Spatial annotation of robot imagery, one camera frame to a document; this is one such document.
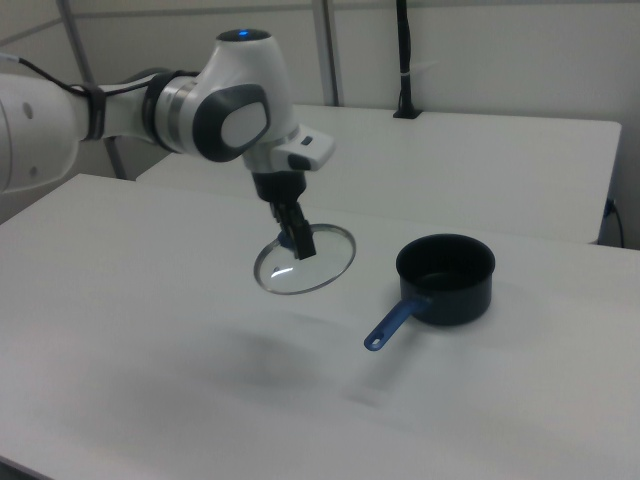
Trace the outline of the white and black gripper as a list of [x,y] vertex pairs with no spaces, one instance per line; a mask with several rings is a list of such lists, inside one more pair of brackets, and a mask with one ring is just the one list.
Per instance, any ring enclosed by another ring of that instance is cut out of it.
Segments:
[[305,174],[320,170],[335,148],[331,136],[299,126],[288,136],[257,143],[243,154],[258,197],[270,202],[272,215],[297,260],[316,254],[311,226],[297,203],[306,189]]

